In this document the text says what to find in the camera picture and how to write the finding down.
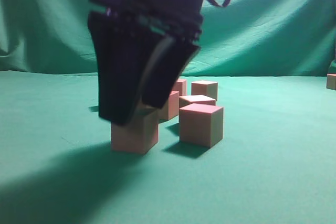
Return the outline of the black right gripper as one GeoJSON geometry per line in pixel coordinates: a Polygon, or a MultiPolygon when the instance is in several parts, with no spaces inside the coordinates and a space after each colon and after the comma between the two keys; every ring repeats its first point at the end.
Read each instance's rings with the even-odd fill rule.
{"type": "Polygon", "coordinates": [[[175,82],[198,54],[203,0],[89,0],[120,13],[152,19],[188,40],[152,31],[132,18],[90,12],[99,83],[99,116],[116,125],[131,120],[140,100],[161,109],[175,82]]]}

